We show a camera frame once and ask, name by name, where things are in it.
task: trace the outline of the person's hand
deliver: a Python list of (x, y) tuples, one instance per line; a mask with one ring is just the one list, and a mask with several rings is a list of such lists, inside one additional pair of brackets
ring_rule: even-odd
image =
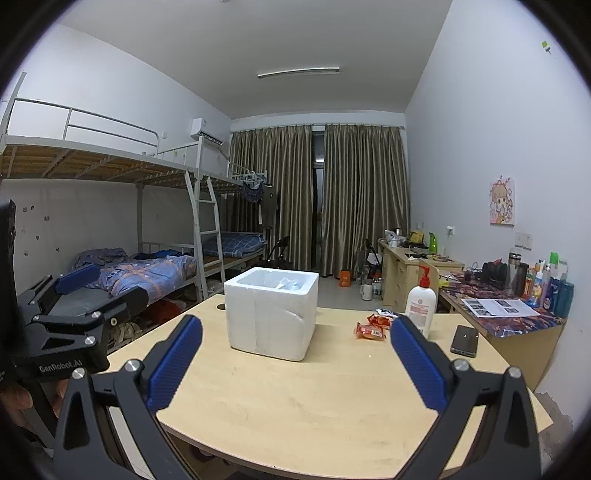
[[(60, 380), (56, 382), (57, 397), (51, 405), (56, 417), (60, 416), (61, 405), (64, 402), (64, 395), (66, 394), (67, 386), (68, 380)], [(31, 425), (22, 413), (22, 410), (26, 410), (27, 408), (31, 408), (33, 406), (31, 394), (25, 388), (21, 387), (20, 385), (8, 387), (3, 392), (0, 392), (0, 401), (2, 401), (4, 408), (10, 415), (10, 418), (12, 418), (12, 421), (17, 426), (33, 431)]]

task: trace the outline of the box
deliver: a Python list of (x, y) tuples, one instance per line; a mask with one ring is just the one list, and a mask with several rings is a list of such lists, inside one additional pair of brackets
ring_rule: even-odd
[[(291, 283), (278, 288), (285, 280)], [(224, 291), (231, 347), (296, 362), (304, 358), (316, 326), (318, 273), (256, 267), (228, 280)]]

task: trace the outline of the anime girl poster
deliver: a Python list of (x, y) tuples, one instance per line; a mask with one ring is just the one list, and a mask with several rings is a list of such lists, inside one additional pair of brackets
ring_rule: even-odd
[(515, 225), (515, 183), (511, 177), (502, 176), (491, 183), (491, 225)]

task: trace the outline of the wooden bed slats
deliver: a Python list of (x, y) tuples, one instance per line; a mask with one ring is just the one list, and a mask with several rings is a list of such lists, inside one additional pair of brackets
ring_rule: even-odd
[[(52, 146), (7, 145), (0, 155), (0, 178), (117, 181), (186, 189), (184, 170), (154, 164), (148, 158), (146, 161), (139, 161)], [(190, 175), (194, 181), (194, 174), (191, 172)], [(212, 184), (218, 193), (237, 193), (242, 188), (214, 177)], [(201, 189), (207, 190), (205, 177), (201, 182)]]

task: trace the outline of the curtain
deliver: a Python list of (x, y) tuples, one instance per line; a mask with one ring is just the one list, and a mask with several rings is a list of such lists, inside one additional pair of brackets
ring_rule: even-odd
[(407, 169), (398, 127), (327, 125), (320, 275), (353, 270), (365, 238), (410, 227)]
[[(236, 132), (230, 160), (262, 173), (277, 190), (279, 214), (271, 230), (270, 248), (289, 235), (285, 259), (296, 270), (311, 268), (312, 248), (312, 128), (277, 127)], [(234, 195), (228, 227), (237, 232), (260, 232), (258, 205)]]

